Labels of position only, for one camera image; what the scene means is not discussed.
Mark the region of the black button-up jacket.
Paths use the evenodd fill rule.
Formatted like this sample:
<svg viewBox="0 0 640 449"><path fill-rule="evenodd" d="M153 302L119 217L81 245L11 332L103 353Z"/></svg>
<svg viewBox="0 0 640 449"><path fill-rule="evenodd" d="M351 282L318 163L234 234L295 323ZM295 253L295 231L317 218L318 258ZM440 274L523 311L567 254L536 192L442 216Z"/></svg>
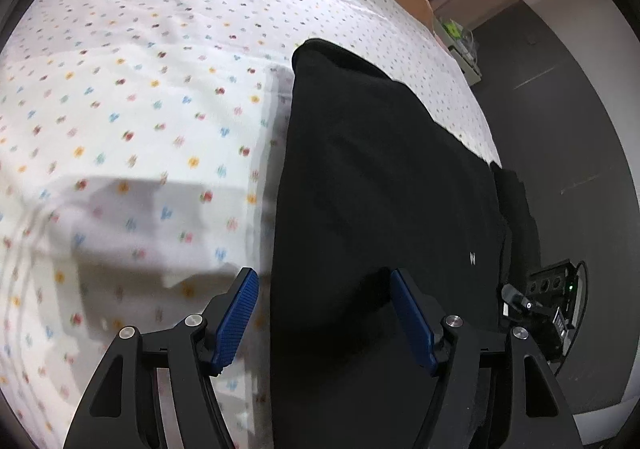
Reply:
<svg viewBox="0 0 640 449"><path fill-rule="evenodd" d="M390 302L404 268L495 330L498 290L541 264L515 172L436 124L404 84L322 39L293 54L270 292L279 448L408 448L436 382Z"/></svg>

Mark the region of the white bedside drawer cabinet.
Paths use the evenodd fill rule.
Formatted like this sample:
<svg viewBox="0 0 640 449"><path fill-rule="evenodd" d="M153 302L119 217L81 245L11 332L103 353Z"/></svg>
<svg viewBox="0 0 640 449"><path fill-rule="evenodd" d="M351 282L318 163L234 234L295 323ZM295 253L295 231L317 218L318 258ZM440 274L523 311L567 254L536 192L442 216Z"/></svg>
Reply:
<svg viewBox="0 0 640 449"><path fill-rule="evenodd" d="M458 62L469 86L480 83L482 73L478 65L477 43L473 33L452 19L436 19L434 30L454 60Z"/></svg>

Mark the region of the white floral bed sheet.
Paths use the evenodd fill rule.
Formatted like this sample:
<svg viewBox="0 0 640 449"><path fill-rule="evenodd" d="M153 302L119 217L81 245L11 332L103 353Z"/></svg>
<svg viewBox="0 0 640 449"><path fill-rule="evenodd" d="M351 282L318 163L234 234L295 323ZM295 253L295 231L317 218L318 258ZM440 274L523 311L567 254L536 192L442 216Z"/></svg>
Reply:
<svg viewBox="0 0 640 449"><path fill-rule="evenodd" d="M487 162L426 0L35 0L1 53L1 390L63 446L113 336L174 325L271 263L307 39L406 84Z"/></svg>

